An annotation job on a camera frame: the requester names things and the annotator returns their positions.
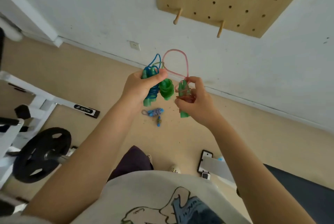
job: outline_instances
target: shoe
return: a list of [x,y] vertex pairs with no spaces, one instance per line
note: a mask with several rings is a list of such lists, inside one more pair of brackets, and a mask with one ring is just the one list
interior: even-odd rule
[[148,159],[150,159],[150,163],[153,165],[152,155],[147,154],[146,156],[148,157]]
[[179,174],[181,174],[181,170],[180,170],[180,168],[176,164],[174,164],[171,167],[169,167],[168,171],[173,172],[173,173],[179,173]]

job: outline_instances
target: person's right hand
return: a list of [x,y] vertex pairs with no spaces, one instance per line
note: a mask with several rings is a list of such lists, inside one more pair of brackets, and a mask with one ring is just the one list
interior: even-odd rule
[[196,100],[194,103],[187,103],[177,98],[175,104],[180,110],[187,112],[198,123],[209,127],[221,115],[215,108],[211,96],[205,90],[202,79],[195,76],[190,76],[187,79],[195,83],[195,88],[191,89],[191,93],[196,97]]

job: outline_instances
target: electrical outlet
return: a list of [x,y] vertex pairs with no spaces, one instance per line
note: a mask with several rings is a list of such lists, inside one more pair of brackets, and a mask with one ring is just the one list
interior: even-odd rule
[[137,42],[130,41],[130,46],[132,49],[136,49],[140,51],[140,46]]

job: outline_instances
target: floor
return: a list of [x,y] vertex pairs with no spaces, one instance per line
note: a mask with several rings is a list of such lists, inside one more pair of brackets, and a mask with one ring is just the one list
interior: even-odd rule
[[[108,109],[118,100],[125,80],[138,68],[63,44],[56,48],[24,38],[17,43],[5,41],[2,70],[53,95],[100,110],[94,119],[67,107],[57,106],[44,128],[63,127],[72,134],[73,145],[80,145]],[[0,84],[0,116],[12,116],[12,109],[32,98],[27,93]],[[334,136],[298,122],[263,112],[237,102],[212,95],[218,109],[236,128],[262,162],[334,189]],[[165,109],[162,125],[138,114],[123,145],[118,160],[132,146],[152,154],[157,170],[166,170],[176,163],[182,173],[196,172],[203,149],[221,155],[211,133],[192,118],[180,118],[173,99],[158,96],[153,108]],[[23,184],[10,178],[3,190],[31,199],[47,178],[34,184]],[[235,190],[214,175],[212,180],[246,218],[242,200]]]

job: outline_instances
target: hand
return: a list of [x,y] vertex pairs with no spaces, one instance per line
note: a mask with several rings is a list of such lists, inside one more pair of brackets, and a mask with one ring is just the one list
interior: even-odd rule
[[195,83],[195,88],[191,89],[191,93],[196,97],[195,102],[187,103],[177,98],[175,104],[180,110],[187,112],[198,123],[209,127],[221,115],[215,108],[211,96],[205,90],[202,79],[190,76],[188,80]]
[[160,69],[159,74],[151,76],[147,79],[142,79],[143,71],[140,70],[128,76],[124,85],[123,93],[120,100],[128,103],[130,108],[135,112],[140,111],[143,106],[143,100],[147,97],[148,91],[153,86],[167,78],[168,73],[165,69]]

